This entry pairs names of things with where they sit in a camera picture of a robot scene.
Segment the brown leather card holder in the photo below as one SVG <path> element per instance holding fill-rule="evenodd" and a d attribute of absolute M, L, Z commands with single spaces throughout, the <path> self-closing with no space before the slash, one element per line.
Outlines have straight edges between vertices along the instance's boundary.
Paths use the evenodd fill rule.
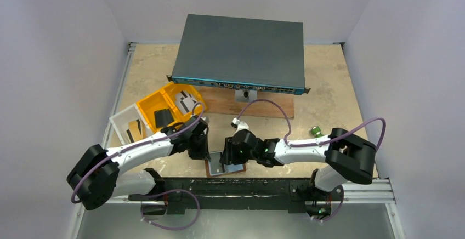
<path fill-rule="evenodd" d="M 245 164 L 239 164 L 239 165 L 222 164 L 220 162 L 220 158 L 222 154 L 223 154 L 222 151 L 215 151 L 209 154 L 210 160 L 205 161 L 206 177 L 208 178 L 222 177 L 222 176 L 242 173 L 246 171 Z"/>

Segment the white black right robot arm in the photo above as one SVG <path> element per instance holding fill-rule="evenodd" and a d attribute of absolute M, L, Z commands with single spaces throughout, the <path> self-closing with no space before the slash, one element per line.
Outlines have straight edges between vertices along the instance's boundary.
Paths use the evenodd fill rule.
<path fill-rule="evenodd" d="M 342 128 L 333 128 L 329 135 L 315 139 L 260 139 L 248 129 L 239 129 L 225 139 L 220 162 L 244 164 L 254 160 L 272 168 L 297 162 L 326 163 L 312 176 L 313 186 L 324 192 L 352 182 L 372 183 L 377 148 L 375 144 Z"/>

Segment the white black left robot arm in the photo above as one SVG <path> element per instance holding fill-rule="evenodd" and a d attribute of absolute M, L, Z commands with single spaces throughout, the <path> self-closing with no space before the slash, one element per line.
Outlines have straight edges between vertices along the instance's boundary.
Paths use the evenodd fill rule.
<path fill-rule="evenodd" d="M 164 128 L 132 144 L 89 147 L 66 178 L 73 189 L 71 202 L 94 210 L 113 197 L 148 195 L 159 185 L 159 176 L 152 169 L 137 173 L 131 169 L 184 151 L 192 160 L 205 160 L 207 133 L 208 119 L 193 116 L 179 127 Z"/>

